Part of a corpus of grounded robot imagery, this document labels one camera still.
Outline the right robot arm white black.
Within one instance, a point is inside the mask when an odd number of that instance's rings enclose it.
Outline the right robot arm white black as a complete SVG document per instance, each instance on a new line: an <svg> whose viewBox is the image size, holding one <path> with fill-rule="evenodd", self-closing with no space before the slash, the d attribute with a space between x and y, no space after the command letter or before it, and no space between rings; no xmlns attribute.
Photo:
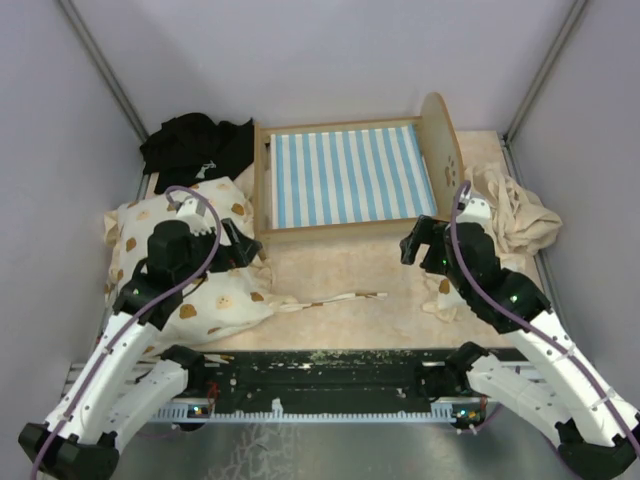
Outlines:
<svg viewBox="0 0 640 480"><path fill-rule="evenodd" d="M582 479L615 479L639 458L639 411L617 395L563 329L549 300L526 275L502 266L494 242L472 222L420 217L401 243L401 261L442 275L471 311L507 338L537 370L541 385L466 342L440 367L417 370L429 399L487 396L534 426Z"/></svg>

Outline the bear print white cushion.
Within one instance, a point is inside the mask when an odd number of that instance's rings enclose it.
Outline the bear print white cushion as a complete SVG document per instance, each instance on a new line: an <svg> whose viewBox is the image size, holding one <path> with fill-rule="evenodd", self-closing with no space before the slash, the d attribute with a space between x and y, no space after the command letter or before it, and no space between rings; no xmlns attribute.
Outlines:
<svg viewBox="0 0 640 480"><path fill-rule="evenodd" d="M147 256L147 239L162 221L174 220L175 208L159 194L123 204L104 215L105 243L112 259L105 286L107 301L128 282L137 263ZM223 273L206 273L183 290L184 301L142 354L155 362L173 345L201 350L214 341L253 328L276 314L293 314L359 299L381 300L384 292L349 292L315 302L272 292L273 274L267 260Z"/></svg>

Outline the wooden pet bed frame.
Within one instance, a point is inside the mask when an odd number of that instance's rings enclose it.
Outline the wooden pet bed frame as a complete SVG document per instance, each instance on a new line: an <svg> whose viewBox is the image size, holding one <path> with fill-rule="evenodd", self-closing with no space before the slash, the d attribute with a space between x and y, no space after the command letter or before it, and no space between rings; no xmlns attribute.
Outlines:
<svg viewBox="0 0 640 480"><path fill-rule="evenodd" d="M254 228L266 244L408 232L449 220L464 179L441 94L414 117L254 130Z"/></svg>

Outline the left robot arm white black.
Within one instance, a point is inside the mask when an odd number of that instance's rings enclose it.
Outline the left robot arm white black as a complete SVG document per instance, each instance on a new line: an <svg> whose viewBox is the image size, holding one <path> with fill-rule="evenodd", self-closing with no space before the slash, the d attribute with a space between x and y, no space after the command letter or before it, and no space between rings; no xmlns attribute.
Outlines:
<svg viewBox="0 0 640 480"><path fill-rule="evenodd" d="M203 354L173 345L126 394L126 376L183 303L184 289L209 272L246 267L260 242L224 219L213 230L192 232L183 220L158 223L147 256L122 287L103 335L81 374L41 423L26 424L18 443L31 473L55 479L108 479L124 447L167 402L194 397L208 384Z"/></svg>

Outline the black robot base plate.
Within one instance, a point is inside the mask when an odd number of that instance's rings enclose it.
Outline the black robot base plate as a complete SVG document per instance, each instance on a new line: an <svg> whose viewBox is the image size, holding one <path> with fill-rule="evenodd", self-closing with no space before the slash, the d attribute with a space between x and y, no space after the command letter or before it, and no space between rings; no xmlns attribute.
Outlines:
<svg viewBox="0 0 640 480"><path fill-rule="evenodd" d="M446 398L480 397L450 373L445 349L246 351L209 360L203 383L179 395L220 414L426 413Z"/></svg>

